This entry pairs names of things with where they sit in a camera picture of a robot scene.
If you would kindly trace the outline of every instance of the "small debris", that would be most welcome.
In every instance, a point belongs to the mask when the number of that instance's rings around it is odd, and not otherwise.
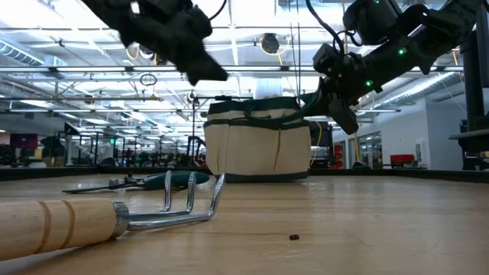
[[[289,236],[289,239],[290,239],[291,241],[296,241],[296,240],[299,240],[299,239],[300,239],[300,237],[299,237],[299,235],[294,234],[294,235]]]

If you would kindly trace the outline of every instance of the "wooden tabletop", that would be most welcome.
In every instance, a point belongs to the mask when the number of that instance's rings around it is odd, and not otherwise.
[[[158,210],[163,191],[64,195],[108,175],[0,183],[0,200],[108,197]],[[194,212],[210,203],[198,186]],[[173,194],[173,209],[186,192]],[[300,236],[290,241],[289,235]],[[209,222],[0,263],[0,274],[489,274],[489,185],[394,177],[228,184]]]

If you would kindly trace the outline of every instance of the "beige canvas bag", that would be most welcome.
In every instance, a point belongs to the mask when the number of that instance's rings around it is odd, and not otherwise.
[[[296,99],[211,104],[204,124],[207,165],[229,182],[273,182],[307,178],[309,122]]]

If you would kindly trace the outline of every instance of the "wooden handle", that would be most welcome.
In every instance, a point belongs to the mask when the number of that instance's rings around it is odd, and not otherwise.
[[[107,199],[0,204],[0,260],[96,244],[116,224]]]

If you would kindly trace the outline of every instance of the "garden tool bag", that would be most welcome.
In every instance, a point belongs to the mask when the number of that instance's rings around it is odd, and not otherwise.
[[[207,166],[228,182],[307,178],[311,137],[294,97],[227,101],[210,105],[204,124]]]

